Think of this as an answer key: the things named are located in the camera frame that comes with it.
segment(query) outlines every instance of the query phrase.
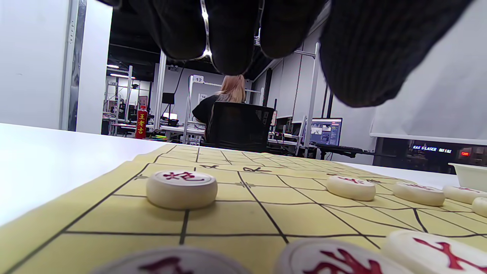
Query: office chair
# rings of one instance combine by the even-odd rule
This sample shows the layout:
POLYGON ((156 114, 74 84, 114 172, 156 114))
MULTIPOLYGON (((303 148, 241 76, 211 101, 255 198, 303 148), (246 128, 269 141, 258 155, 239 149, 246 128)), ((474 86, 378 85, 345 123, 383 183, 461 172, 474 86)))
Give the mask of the office chair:
POLYGON ((266 152, 274 109, 232 102, 215 102, 202 146, 266 152))

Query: gloved hand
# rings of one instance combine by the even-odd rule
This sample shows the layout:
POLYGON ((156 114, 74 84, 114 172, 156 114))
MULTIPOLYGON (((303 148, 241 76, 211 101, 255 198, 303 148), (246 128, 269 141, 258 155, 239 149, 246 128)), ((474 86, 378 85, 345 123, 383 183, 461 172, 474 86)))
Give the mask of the gloved hand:
MULTIPOLYGON (((331 0, 319 39, 320 63, 336 97, 353 107, 394 98, 409 73, 458 20, 471 0, 331 0)), ((172 59, 206 47, 199 0, 102 0, 140 15, 172 59)), ((206 0, 209 45, 218 71, 236 75, 252 62, 259 0, 206 0)), ((327 0, 265 0, 261 46, 270 58, 296 50, 327 0)))

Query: red chinese character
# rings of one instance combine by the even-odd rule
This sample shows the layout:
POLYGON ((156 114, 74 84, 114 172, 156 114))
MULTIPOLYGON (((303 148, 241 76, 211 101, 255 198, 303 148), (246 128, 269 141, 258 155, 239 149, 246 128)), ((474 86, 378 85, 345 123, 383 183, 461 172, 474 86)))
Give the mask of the red chinese character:
POLYGON ((355 179, 350 179, 350 178, 343 178, 343 177, 338 177, 338 178, 343 179, 343 180, 347 180, 347 181, 351 181, 351 182, 354 182, 356 184, 362 184, 362 185, 364 184, 360 180, 355 180, 355 179))
POLYGON ((438 251, 441 251, 443 254, 445 254, 446 256, 448 256, 448 259, 450 260, 450 264, 448 265, 448 268, 450 269, 457 269, 457 270, 465 270, 461 265, 460 265, 460 262, 463 262, 463 263, 466 263, 472 267, 475 267, 476 269, 484 272, 484 273, 487 273, 487 266, 484 266, 484 267, 481 267, 479 265, 476 265, 474 263, 471 263, 463 258, 460 258, 456 255, 454 255, 452 252, 451 252, 451 246, 449 243, 445 243, 445 242, 437 242, 437 244, 439 244, 441 246, 441 248, 438 248, 438 247, 435 247, 433 245, 431 245, 430 243, 427 243, 426 241, 424 240, 421 240, 421 239, 418 239, 418 238, 413 238, 416 242, 420 243, 420 244, 424 244, 426 246, 429 246, 433 249, 436 249, 438 251))
POLYGON ((190 180, 190 179, 193 179, 195 177, 194 177, 193 173, 189 173, 189 172, 183 172, 180 174, 174 174, 174 172, 171 172, 169 174, 164 174, 164 177, 167 177, 168 180, 171 180, 171 179, 179 180, 178 176, 181 177, 184 181, 203 181, 204 180, 204 179, 190 180))
POLYGON ((338 252, 342 255, 344 259, 338 258, 333 252, 320 252, 330 258, 333 258, 339 262, 348 265, 352 269, 352 272, 346 272, 339 266, 329 262, 321 262, 315 267, 315 269, 310 271, 303 271, 305 274, 319 274, 319 272, 324 269, 329 269, 331 274, 382 274, 380 264, 377 261, 369 260, 370 268, 367 268, 363 266, 359 261, 357 261, 352 255, 350 255, 350 253, 346 252, 343 249, 338 249, 338 252))
POLYGON ((412 187, 417 187, 417 188, 422 188, 422 189, 426 189, 426 190, 434 190, 432 188, 429 188, 427 186, 420 186, 420 185, 415 185, 415 184, 405 184, 407 186, 412 186, 412 187))
POLYGON ((179 261, 181 261, 181 259, 178 257, 168 257, 153 262, 151 264, 139 266, 139 269, 146 270, 150 274, 160 274, 163 272, 164 269, 168 269, 168 268, 172 269, 171 273, 175 273, 175 274, 193 274, 193 271, 183 271, 183 269, 179 265, 179 261))
POLYGON ((465 188, 465 187, 458 187, 458 189, 468 190, 468 191, 473 191, 473 192, 476 192, 476 193, 480 193, 480 191, 476 191, 475 189, 470 189, 470 188, 465 188))

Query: yellow board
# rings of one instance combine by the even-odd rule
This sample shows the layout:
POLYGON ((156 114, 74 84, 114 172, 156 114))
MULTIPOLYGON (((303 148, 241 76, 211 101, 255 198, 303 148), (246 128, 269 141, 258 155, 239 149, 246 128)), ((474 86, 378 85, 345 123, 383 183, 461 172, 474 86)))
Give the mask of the yellow board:
POLYGON ((0 227, 0 273, 86 274, 137 251, 184 244, 269 274, 288 242, 333 238, 379 252, 385 236, 400 229, 487 251, 487 218, 471 205, 401 200, 391 191, 397 181, 329 161, 168 144, 0 227), (191 211, 152 206, 146 180, 161 170, 215 176, 217 201, 191 211), (329 193, 335 174, 376 183, 375 200, 329 193))

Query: white table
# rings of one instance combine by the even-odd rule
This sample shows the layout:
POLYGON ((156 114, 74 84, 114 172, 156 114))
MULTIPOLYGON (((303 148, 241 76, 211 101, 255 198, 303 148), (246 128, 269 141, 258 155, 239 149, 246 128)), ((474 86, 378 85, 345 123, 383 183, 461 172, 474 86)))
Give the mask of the white table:
MULTIPOLYGON (((0 123, 0 225, 166 143, 0 123)), ((454 175, 344 163, 443 187, 454 175)))

